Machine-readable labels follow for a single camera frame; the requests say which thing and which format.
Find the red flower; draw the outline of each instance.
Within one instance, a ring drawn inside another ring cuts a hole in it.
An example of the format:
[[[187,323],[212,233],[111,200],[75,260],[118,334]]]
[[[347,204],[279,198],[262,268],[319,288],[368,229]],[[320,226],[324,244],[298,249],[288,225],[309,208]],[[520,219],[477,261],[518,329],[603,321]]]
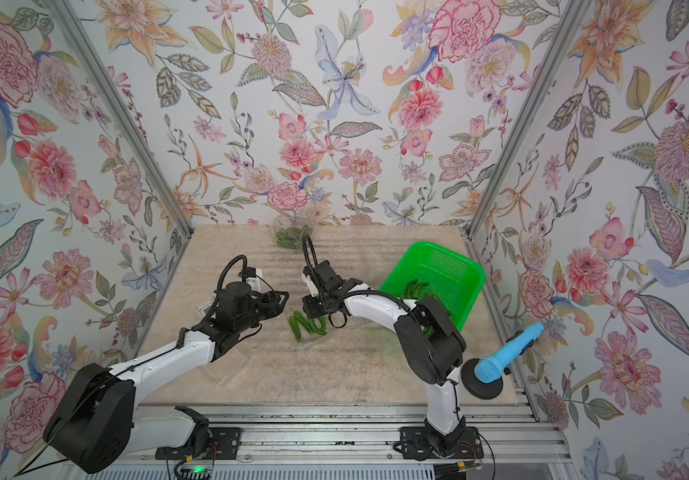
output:
[[[435,85],[441,80],[443,80],[443,69],[441,67],[432,67],[429,72],[427,72],[427,82]]]
[[[4,382],[6,383],[7,389],[13,389],[19,386],[24,379],[24,369],[22,365],[15,366],[10,372],[4,377]]]
[[[65,391],[64,381],[53,372],[43,373],[39,382],[25,383],[6,418],[6,446],[17,453],[31,450],[42,438]]]
[[[38,135],[38,122],[28,114],[22,114],[16,120],[22,135]]]

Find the orange flower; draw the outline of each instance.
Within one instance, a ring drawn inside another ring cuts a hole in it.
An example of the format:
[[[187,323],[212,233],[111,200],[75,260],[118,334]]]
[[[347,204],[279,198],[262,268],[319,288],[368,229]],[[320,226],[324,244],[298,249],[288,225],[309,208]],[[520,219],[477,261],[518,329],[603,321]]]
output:
[[[174,28],[166,25],[175,8],[156,0],[94,0],[104,8],[96,18],[105,24],[107,46],[110,52],[120,45],[131,43],[147,57],[155,68],[158,45],[181,47],[188,44]]]
[[[595,18],[584,24],[584,35],[569,52],[570,57],[581,57],[576,86],[597,70],[621,90],[620,53],[643,43],[637,24],[652,5],[649,0],[597,0]]]

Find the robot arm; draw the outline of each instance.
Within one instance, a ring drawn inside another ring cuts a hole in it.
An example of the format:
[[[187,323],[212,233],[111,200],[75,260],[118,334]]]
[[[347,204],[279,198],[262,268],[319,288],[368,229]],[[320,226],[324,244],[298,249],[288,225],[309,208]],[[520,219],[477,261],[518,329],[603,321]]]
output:
[[[242,282],[222,288],[228,270],[243,261]],[[223,356],[248,329],[283,312],[288,292],[261,293],[261,271],[245,256],[227,265],[216,299],[202,321],[182,328],[179,337],[155,351],[104,368],[92,363],[73,379],[43,433],[47,445],[87,473],[96,473],[124,453],[162,446],[205,452],[212,439],[208,420],[186,407],[155,418],[134,417],[138,403],[156,389]]]

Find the green leaf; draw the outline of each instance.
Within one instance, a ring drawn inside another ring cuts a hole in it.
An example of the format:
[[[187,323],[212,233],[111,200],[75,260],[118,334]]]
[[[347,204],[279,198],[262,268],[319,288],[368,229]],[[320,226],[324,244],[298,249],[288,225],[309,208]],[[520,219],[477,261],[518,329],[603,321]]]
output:
[[[648,94],[651,92],[651,76],[648,72],[641,68],[635,67],[630,80],[629,87],[627,87],[627,106],[630,110],[639,110],[645,105],[648,100]]]
[[[267,77],[269,77],[270,74],[262,68],[262,66],[258,63],[252,63],[246,67],[245,70],[243,70],[243,73],[241,74],[241,79],[238,82],[238,87],[242,87],[244,85],[248,85],[251,82],[254,82],[256,80],[262,80]],[[233,110],[238,107],[238,100],[237,97],[235,98],[235,106],[233,107]]]
[[[16,229],[14,235],[0,246],[0,279],[17,268],[30,252],[35,228],[42,219],[32,220]]]
[[[614,131],[618,134],[625,134],[628,131],[633,131],[636,129],[639,124],[643,123],[643,120],[645,120],[644,117],[632,115],[631,117],[627,117],[622,120],[621,123],[612,128],[611,131]]]
[[[293,13],[296,17],[303,17],[304,15],[312,14],[312,9],[307,5],[292,5],[288,7],[288,11]]]
[[[555,37],[555,32],[558,30],[558,24],[550,25],[547,27],[547,29],[540,33],[538,37],[536,37],[536,40],[534,42],[534,46],[531,47],[531,50],[533,48],[536,48],[536,45],[542,44],[544,42],[549,42]]]
[[[230,24],[227,23],[227,19],[222,19],[222,38],[224,38],[224,43],[232,50],[235,51],[235,35],[232,33]]]
[[[109,282],[98,270],[96,271],[96,292],[105,298],[109,296]]]
[[[585,407],[585,415],[587,415],[587,418],[589,418],[590,422],[596,424],[598,428],[600,428],[600,420],[598,419],[598,416],[595,414],[595,412],[592,411],[592,408],[589,408],[587,405]]]
[[[289,42],[293,42],[295,44],[299,44],[299,42],[297,42],[294,31],[288,24],[275,24],[275,32],[279,33],[283,37],[283,39],[288,40]]]
[[[233,188],[234,187],[227,187],[224,188],[224,190],[222,190],[221,192],[219,192],[219,200],[226,200],[227,198],[229,198]]]
[[[443,197],[443,199],[445,200],[446,198],[450,197],[451,195],[454,195],[456,192],[466,187],[469,187],[469,182],[466,180],[462,180],[456,183],[455,185],[443,190],[443,193],[440,195],[440,197]]]
[[[668,42],[675,40],[675,37],[689,23],[689,0],[672,0],[667,10],[667,32]]]
[[[579,428],[579,410],[576,409],[574,402],[569,402],[569,413],[571,414],[571,420],[574,421],[574,425]]]
[[[38,23],[38,16],[38,12],[32,8],[22,7],[13,15],[11,26],[22,32],[32,30]]]
[[[624,415],[624,413],[621,413],[618,408],[605,398],[593,398],[587,403],[587,406],[601,420],[612,420],[613,418]]]
[[[640,168],[650,170],[656,166],[655,150],[656,145],[650,141],[643,141],[627,145],[619,151],[611,152],[611,155],[621,160],[629,160]]]
[[[376,197],[378,189],[379,189],[379,182],[373,182],[366,189],[366,198]]]
[[[222,41],[219,40],[219,37],[216,36],[216,34],[214,32],[212,32],[211,30],[209,30],[208,28],[190,27],[190,31],[195,34],[196,39],[198,40],[198,42],[200,42],[200,44],[203,46],[203,48],[206,49],[207,52],[214,53],[214,54],[220,54],[220,53],[224,52],[224,46],[222,45]]]

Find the black mounting bracket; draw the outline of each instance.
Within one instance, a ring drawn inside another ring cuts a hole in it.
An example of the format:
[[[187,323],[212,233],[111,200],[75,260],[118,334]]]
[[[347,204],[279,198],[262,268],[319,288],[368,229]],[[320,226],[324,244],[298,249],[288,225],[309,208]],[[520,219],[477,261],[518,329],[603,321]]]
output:
[[[400,446],[402,448],[403,460],[423,461],[431,456],[436,458],[472,458],[479,460],[483,458],[483,445],[480,443],[478,429],[475,427],[462,426],[459,437],[451,446],[445,449],[443,455],[439,455],[432,447],[432,443],[435,442],[431,442],[431,435],[438,436],[438,433],[434,428],[427,425],[421,427],[401,427],[400,441],[397,442],[396,447]]]
[[[241,428],[237,427],[209,427],[212,440],[218,442],[215,450],[211,450],[202,460],[235,460],[238,448],[241,446]],[[184,460],[188,456],[197,457],[198,454],[186,446],[160,447],[155,452],[156,460]]]

